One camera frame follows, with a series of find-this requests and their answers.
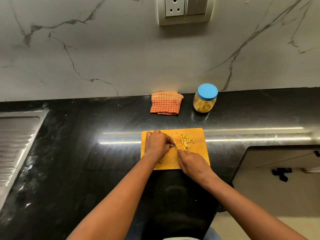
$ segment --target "countertop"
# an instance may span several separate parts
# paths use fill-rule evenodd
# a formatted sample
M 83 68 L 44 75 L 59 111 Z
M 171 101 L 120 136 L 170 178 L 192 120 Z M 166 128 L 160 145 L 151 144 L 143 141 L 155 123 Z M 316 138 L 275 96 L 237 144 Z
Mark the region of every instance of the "countertop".
M 150 96 L 0 103 L 49 110 L 0 212 L 0 239 L 66 239 L 139 161 L 145 130 L 203 128 L 211 168 L 229 184 L 249 147 L 320 144 L 319 87 L 220 92 L 201 123 L 193 97 L 178 116 L 150 114 Z M 201 239 L 218 205 L 181 170 L 154 171 L 126 239 Z

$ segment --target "yellow food piece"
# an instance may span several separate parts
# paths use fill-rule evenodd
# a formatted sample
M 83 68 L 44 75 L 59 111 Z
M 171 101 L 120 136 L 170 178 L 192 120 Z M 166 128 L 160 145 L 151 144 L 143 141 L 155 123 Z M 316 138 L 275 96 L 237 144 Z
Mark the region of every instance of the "yellow food piece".
M 185 151 L 186 149 L 190 149 L 191 141 L 193 142 L 193 144 L 195 143 L 193 136 L 189 136 L 188 134 L 180 134 L 178 132 L 177 134 L 180 135 L 181 142 L 182 142 L 182 144 L 177 146 L 177 148 L 183 145 L 183 150 Z
M 200 113 L 207 113 L 212 109 L 216 100 L 217 98 L 211 101 L 203 101 L 197 96 L 197 94 L 195 94 L 194 100 L 193 100 L 193 107 L 196 111 Z

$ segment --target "cutting board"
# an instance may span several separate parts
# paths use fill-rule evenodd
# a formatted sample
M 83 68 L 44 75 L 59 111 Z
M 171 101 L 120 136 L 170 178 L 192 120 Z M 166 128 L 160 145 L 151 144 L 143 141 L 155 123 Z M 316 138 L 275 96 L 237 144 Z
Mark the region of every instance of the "cutting board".
M 148 131 L 143 131 L 141 134 L 141 157 L 144 155 L 144 149 L 146 146 L 146 135 Z M 191 143 L 190 149 L 186 149 L 190 152 L 199 153 L 210 165 L 209 155 L 207 150 L 207 144 L 205 140 L 205 134 L 203 133 L 202 128 L 190 128 L 190 129 L 164 129 L 161 130 L 162 133 L 166 133 L 170 137 L 173 138 L 176 145 L 180 145 L 181 138 L 180 135 L 177 134 L 188 134 L 189 136 L 193 136 L 194 144 Z M 179 166 L 179 155 L 178 149 L 174 146 L 169 149 L 169 152 L 160 160 L 161 163 L 158 163 L 154 170 L 164 170 L 164 169 L 181 169 Z

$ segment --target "person's left arm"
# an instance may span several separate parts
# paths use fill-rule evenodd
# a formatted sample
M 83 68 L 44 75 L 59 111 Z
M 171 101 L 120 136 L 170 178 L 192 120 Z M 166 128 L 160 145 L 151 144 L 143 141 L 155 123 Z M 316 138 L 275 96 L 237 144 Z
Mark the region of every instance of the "person's left arm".
M 118 185 L 79 223 L 67 240 L 123 240 L 154 167 L 174 146 L 156 130 L 146 135 L 144 156 Z

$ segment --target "person's right arm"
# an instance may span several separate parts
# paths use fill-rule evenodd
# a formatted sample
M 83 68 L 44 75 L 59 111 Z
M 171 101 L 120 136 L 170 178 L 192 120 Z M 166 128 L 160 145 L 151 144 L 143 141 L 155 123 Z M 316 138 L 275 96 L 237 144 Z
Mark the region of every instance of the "person's right arm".
M 251 240 L 307 240 L 222 181 L 198 153 L 178 153 L 183 172 L 212 194 Z

